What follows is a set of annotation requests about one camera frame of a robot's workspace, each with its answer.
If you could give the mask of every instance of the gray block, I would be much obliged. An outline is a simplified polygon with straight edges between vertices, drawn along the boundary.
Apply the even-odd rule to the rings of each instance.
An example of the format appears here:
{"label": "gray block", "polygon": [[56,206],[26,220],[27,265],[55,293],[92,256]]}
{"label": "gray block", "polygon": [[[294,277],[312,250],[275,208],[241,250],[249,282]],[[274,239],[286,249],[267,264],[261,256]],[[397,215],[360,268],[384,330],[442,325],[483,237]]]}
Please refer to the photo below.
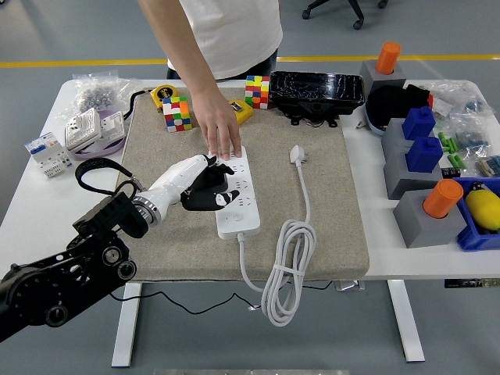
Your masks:
{"label": "gray block", "polygon": [[395,148],[391,158],[384,166],[385,187],[389,199],[401,199],[403,194],[411,190],[431,189],[442,180],[439,163],[431,173],[410,172],[406,164],[405,148]]}
{"label": "gray block", "polygon": [[394,209],[407,248],[447,245],[466,227],[456,205],[442,219],[427,215],[422,205],[431,192],[432,189],[407,191]]}
{"label": "gray block", "polygon": [[406,148],[406,151],[410,149],[413,145],[413,141],[405,139],[405,134],[403,133],[402,124],[405,119],[391,119],[387,125],[387,129],[382,136],[382,151],[384,152],[384,158],[387,161],[390,154],[394,151],[396,147]]}
{"label": "gray block", "polygon": [[393,74],[380,74],[375,69],[377,60],[363,60],[359,75],[362,76],[365,85],[365,96],[381,88],[382,86],[396,86],[402,88],[406,82],[406,76],[399,64],[396,63]]}

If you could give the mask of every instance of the human hand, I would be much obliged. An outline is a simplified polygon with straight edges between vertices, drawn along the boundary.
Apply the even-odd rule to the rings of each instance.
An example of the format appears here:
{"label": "human hand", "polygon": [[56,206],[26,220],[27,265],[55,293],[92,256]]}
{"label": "human hand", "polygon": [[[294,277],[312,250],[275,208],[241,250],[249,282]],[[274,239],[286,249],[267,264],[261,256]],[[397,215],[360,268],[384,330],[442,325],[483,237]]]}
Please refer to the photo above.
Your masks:
{"label": "human hand", "polygon": [[234,154],[241,157],[241,135],[236,115],[219,89],[191,93],[191,99],[196,120],[212,155],[229,160],[232,144]]}

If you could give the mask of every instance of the power plug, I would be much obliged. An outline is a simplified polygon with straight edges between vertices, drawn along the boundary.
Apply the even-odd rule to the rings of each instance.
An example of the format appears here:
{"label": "power plug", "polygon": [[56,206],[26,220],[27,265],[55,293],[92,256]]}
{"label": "power plug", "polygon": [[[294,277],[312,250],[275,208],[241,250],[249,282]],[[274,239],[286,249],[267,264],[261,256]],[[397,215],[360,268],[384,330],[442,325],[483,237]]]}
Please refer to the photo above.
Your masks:
{"label": "power plug", "polygon": [[238,233],[254,236],[260,232],[260,216],[245,147],[241,146],[241,158],[231,152],[224,164],[234,171],[233,175],[227,175],[227,191],[236,189],[240,194],[232,203],[216,211],[217,233],[223,240],[237,238]]}
{"label": "power plug", "polygon": [[305,154],[304,148],[295,145],[293,149],[290,151],[290,163],[296,164],[297,162],[303,163],[307,160],[307,155]]}

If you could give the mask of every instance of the white table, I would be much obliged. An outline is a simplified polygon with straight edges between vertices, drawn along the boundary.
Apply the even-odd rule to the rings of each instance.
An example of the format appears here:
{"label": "white table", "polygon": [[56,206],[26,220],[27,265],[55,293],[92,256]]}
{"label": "white table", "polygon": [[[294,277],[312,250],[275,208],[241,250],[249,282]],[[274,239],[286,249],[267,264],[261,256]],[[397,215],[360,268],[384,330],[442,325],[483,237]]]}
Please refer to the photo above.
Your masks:
{"label": "white table", "polygon": [[[143,81],[145,88],[155,88],[165,83],[180,85],[180,81]],[[244,81],[221,84],[224,87],[244,85]],[[70,105],[76,94],[77,89],[72,81],[61,87],[41,134],[52,132],[60,141],[64,139],[66,124],[58,115]],[[455,242],[407,249],[392,215],[397,201],[387,199],[380,138],[372,131],[357,130],[356,125],[360,120],[364,120],[363,108],[358,108],[351,116],[341,117],[370,254],[370,269],[365,280],[390,280],[389,288],[406,358],[409,361],[422,361],[423,352],[403,279],[500,277],[500,252],[463,252]],[[492,141],[500,140],[500,125],[494,117],[491,118],[490,131]],[[493,147],[500,150],[500,145],[494,143]],[[122,156],[123,152],[118,152],[110,159],[120,162]],[[99,170],[89,173],[85,180],[92,186],[114,190],[117,176],[115,170]],[[77,235],[72,223],[103,198],[103,195],[79,187],[74,169],[48,179],[35,161],[30,159],[0,227],[0,275],[9,271],[11,263],[32,263],[64,251]],[[140,284],[129,283],[125,295],[136,295],[140,289]],[[113,366],[130,364],[134,329],[130,330],[129,326],[134,328],[137,311],[137,300],[135,303],[123,304]]]}

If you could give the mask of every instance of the robotic arm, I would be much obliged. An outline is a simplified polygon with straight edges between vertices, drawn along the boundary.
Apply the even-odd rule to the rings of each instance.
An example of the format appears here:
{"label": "robotic arm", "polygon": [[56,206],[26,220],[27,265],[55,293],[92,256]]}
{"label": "robotic arm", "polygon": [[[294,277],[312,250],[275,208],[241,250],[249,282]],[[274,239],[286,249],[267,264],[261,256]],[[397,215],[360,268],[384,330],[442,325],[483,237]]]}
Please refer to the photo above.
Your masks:
{"label": "robotic arm", "polygon": [[[116,191],[89,187],[81,177],[89,170],[112,167],[130,180]],[[0,342],[28,325],[60,327],[131,280],[137,270],[129,249],[116,232],[142,238],[166,220],[170,205],[181,202],[191,211],[216,211],[231,203],[238,191],[227,190],[234,171],[217,157],[193,156],[172,165],[147,191],[132,174],[109,159],[89,159],[76,171],[79,184],[109,194],[73,227],[78,235],[66,250],[11,270],[0,283]],[[132,184],[134,193],[120,191]]]}

